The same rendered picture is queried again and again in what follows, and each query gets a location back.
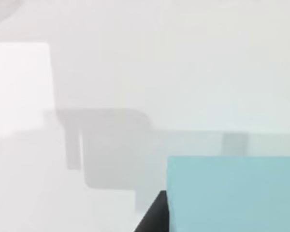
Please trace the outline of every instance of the light blue rectangle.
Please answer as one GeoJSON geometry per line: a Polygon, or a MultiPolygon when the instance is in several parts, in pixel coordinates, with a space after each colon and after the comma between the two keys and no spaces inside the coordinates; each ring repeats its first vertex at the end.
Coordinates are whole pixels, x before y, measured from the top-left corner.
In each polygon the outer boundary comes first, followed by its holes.
{"type": "Polygon", "coordinates": [[[169,157],[171,232],[290,232],[290,157],[169,157]]]}

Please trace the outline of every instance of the blue panel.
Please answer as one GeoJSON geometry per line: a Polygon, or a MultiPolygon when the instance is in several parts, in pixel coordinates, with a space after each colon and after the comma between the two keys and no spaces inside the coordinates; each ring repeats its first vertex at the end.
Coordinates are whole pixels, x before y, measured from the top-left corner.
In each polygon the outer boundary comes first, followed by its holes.
{"type": "Polygon", "coordinates": [[[290,232],[290,157],[169,157],[171,232],[290,232]]]}

